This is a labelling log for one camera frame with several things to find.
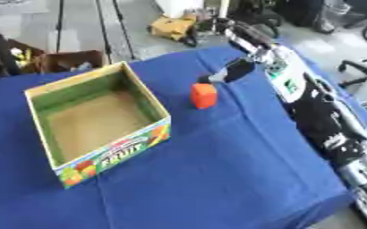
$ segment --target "chair leg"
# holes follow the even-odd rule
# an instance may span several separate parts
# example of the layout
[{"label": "chair leg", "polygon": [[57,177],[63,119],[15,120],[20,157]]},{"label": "chair leg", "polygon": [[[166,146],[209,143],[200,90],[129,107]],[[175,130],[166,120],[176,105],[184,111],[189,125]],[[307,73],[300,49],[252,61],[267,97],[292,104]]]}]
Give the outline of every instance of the chair leg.
[{"label": "chair leg", "polygon": [[339,83],[339,87],[346,89],[347,87],[354,85],[354,84],[359,84],[359,83],[364,83],[367,81],[367,77],[361,77],[359,79],[353,80],[353,81],[344,81]]},{"label": "chair leg", "polygon": [[338,66],[338,71],[339,72],[344,72],[346,71],[346,67],[347,66],[352,66],[354,67],[355,69],[363,72],[364,74],[367,75],[367,67],[366,66],[363,66],[361,64],[358,64],[358,63],[355,63],[355,62],[352,62],[352,61],[343,61],[339,66]]},{"label": "chair leg", "polygon": [[355,18],[353,20],[351,20],[350,22],[348,22],[346,25],[344,25],[345,29],[351,29],[353,26],[361,23],[362,21],[367,20],[366,16],[361,16],[360,18]]}]

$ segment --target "orange block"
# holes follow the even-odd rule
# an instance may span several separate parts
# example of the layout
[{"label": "orange block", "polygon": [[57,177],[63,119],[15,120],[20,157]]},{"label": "orange block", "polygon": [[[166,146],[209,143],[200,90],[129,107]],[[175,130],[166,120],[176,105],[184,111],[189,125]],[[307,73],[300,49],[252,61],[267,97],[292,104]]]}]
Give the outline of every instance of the orange block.
[{"label": "orange block", "polygon": [[195,83],[191,88],[191,101],[198,109],[205,109],[217,103],[217,90],[212,84]]}]

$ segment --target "fruit box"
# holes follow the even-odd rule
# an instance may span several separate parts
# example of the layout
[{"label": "fruit box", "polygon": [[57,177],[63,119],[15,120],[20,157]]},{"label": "fruit box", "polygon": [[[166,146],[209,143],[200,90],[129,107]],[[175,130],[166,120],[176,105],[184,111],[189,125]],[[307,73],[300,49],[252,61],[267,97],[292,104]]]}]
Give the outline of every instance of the fruit box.
[{"label": "fruit box", "polygon": [[169,138],[171,117],[127,63],[25,91],[65,188]]}]

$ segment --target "blue cloth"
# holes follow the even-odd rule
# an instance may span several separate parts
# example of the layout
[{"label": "blue cloth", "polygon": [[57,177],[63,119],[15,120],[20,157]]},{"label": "blue cloth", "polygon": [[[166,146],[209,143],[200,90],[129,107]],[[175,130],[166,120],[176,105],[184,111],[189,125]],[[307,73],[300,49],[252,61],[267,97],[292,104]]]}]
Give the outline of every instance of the blue cloth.
[{"label": "blue cloth", "polygon": [[172,138],[70,190],[22,92],[71,73],[0,79],[0,228],[294,229],[344,208],[349,192],[260,71],[218,85],[215,107],[191,105],[197,77],[239,55],[215,47],[131,63],[171,113]]}]

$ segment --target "equipment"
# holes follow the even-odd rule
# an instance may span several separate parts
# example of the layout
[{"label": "equipment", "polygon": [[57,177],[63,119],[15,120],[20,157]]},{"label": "equipment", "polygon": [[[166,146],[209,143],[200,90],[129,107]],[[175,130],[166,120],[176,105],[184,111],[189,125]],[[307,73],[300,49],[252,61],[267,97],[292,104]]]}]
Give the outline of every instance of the equipment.
[{"label": "equipment", "polygon": [[336,89],[288,47],[238,21],[219,20],[229,43],[246,54],[201,83],[236,81],[264,67],[265,75],[297,129],[353,192],[367,216],[367,128]]},{"label": "equipment", "polygon": [[[97,11],[98,11],[98,18],[100,20],[100,28],[101,28],[103,41],[104,41],[104,49],[105,49],[105,52],[107,54],[108,63],[111,64],[113,62],[112,58],[111,58],[111,55],[112,55],[113,51],[112,51],[112,47],[110,45],[108,35],[107,35],[107,28],[106,28],[104,14],[103,14],[103,10],[102,10],[103,6],[101,4],[101,0],[95,0],[95,4],[96,4]],[[121,13],[121,10],[119,9],[119,6],[118,6],[118,3],[116,2],[116,0],[113,0],[113,6],[114,6],[114,9],[115,9],[116,16],[118,17],[119,24],[121,25],[121,29],[123,31],[126,44],[128,46],[130,57],[131,57],[132,60],[136,60],[137,58],[133,53],[131,40],[129,39],[128,33],[126,31],[125,24],[124,24],[124,17]],[[57,23],[56,23],[56,26],[55,26],[55,29],[57,30],[56,50],[55,51],[57,53],[59,53],[60,46],[61,46],[61,35],[62,35],[62,30],[63,30],[63,21],[64,21],[64,0],[59,0],[58,19],[57,19]]]}]

